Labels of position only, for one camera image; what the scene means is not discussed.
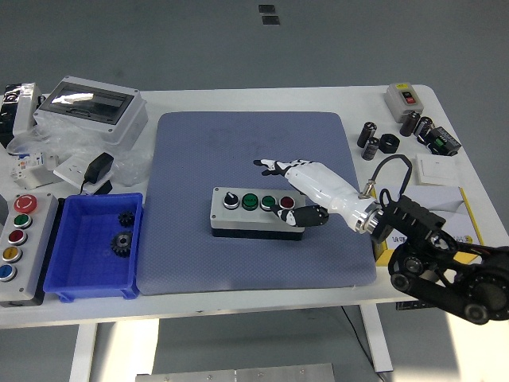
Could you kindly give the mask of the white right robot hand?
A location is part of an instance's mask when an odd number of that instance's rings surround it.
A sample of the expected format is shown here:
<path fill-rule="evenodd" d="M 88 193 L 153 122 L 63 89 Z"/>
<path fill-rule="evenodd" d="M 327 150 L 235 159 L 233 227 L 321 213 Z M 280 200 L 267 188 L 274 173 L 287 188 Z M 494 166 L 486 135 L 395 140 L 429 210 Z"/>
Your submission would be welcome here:
<path fill-rule="evenodd" d="M 272 159 L 255 159 L 254 164 L 264 166 L 263 176 L 282 175 L 297 191 L 312 202 L 342 216 L 349 228 L 358 233 L 368 231 L 379 206 L 374 197 L 361 193 L 319 162 L 295 160 L 281 162 Z"/>

